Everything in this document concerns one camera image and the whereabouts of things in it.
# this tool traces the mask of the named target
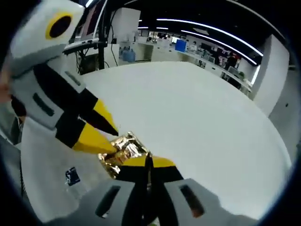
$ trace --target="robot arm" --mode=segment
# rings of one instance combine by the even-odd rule
[[[26,116],[74,150],[112,153],[99,130],[118,135],[111,114],[80,78],[65,72],[62,52],[83,14],[71,1],[42,1],[11,45],[11,92]]]

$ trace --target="yellow circle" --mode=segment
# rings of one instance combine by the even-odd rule
[[[65,16],[69,16],[69,17],[71,18],[71,21],[72,21],[72,14],[67,13],[67,12],[57,13],[57,14],[55,15],[55,17],[53,17],[53,18],[50,20],[50,22],[49,22],[49,24],[48,24],[48,26],[47,26],[47,28],[46,28],[46,33],[45,33],[46,39],[50,40],[50,39],[55,39],[55,38],[60,37],[60,35],[57,36],[57,37],[54,37],[54,38],[51,37],[51,36],[50,36],[50,31],[51,31],[51,28],[53,27],[53,25],[54,25],[58,20],[60,20],[61,18],[65,17]]]

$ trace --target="black sticker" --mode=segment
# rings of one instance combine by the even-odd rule
[[[55,111],[48,107],[48,105],[39,97],[37,93],[33,94],[33,100],[36,104],[50,117],[55,114]]]
[[[66,171],[65,175],[69,186],[72,186],[77,182],[80,182],[80,178],[76,172],[75,167],[72,167],[70,170]]]

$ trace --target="office ceiling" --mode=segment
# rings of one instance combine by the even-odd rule
[[[109,8],[114,10],[126,7],[140,10],[142,22],[139,23],[139,26],[147,26],[149,30],[164,31],[158,30],[156,27],[167,27],[168,32],[183,35],[186,34],[182,33],[181,30],[196,33],[197,31],[194,28],[206,30],[209,37],[234,47],[252,57],[255,62],[260,63],[261,57],[257,53],[226,34],[202,26],[156,20],[157,18],[181,19],[210,25],[241,38],[260,51],[263,51],[264,42],[271,34],[277,36],[281,42],[285,42],[284,38],[270,25],[255,14],[235,4],[235,2],[246,5],[265,18],[268,17],[270,22],[279,24],[277,18],[269,13],[269,5],[259,7],[256,0],[234,2],[228,0],[120,0],[118,4],[116,4],[116,1],[111,1]]]

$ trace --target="white table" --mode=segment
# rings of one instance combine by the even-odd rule
[[[277,197],[291,166],[285,144],[232,85],[185,62],[125,65],[83,79],[120,134],[133,131],[153,154],[174,161],[184,178],[218,195],[231,213],[259,218]],[[30,119],[22,138],[24,183],[42,221],[78,207],[65,185],[66,170],[76,167],[80,196],[108,177],[96,156],[72,151]]]
[[[153,46],[153,47],[161,47],[161,46],[159,46],[157,44],[153,44],[153,43],[149,43],[149,42],[147,42],[147,43],[140,42],[139,44],[150,45],[150,46]],[[166,52],[169,51],[169,50],[173,50],[173,51],[176,51],[179,54],[187,55],[189,57],[195,58],[196,60],[201,60],[201,61],[205,62],[206,64],[209,64],[210,67],[213,67],[213,68],[217,69],[218,71],[221,71],[221,74],[219,75],[220,77],[221,77],[222,73],[225,73],[227,76],[233,78],[240,85],[242,85],[244,88],[246,88],[249,92],[252,92],[252,90],[250,89],[250,86],[246,82],[241,81],[238,77],[236,77],[232,73],[230,73],[227,70],[225,70],[224,68],[222,68],[220,66],[217,66],[216,64],[214,64],[214,63],[212,63],[212,62],[210,62],[210,61],[202,58],[198,54],[190,53],[190,52],[181,52],[181,51],[175,50],[174,47],[168,47],[168,48],[162,48],[162,49],[164,49]]]
[[[236,77],[235,75],[233,75],[232,73],[228,72],[227,70],[225,70],[224,68],[220,67],[220,66],[217,66],[215,65],[214,63],[202,58],[200,55],[197,55],[197,54],[194,54],[194,53],[189,53],[189,52],[180,52],[178,51],[179,53],[183,53],[185,55],[188,55],[190,57],[193,57],[197,60],[201,60],[201,61],[204,61],[206,62],[206,64],[210,64],[212,67],[214,68],[217,68],[219,71],[225,73],[227,76],[233,78],[235,81],[237,81],[240,85],[242,85],[243,87],[245,87],[249,92],[252,92],[252,90],[250,89],[249,85],[244,82],[244,81],[241,81],[238,77]]]
[[[291,166],[270,120],[243,93],[185,62],[151,62],[84,76],[119,132],[173,160],[185,178],[217,194],[235,214],[260,218]]]

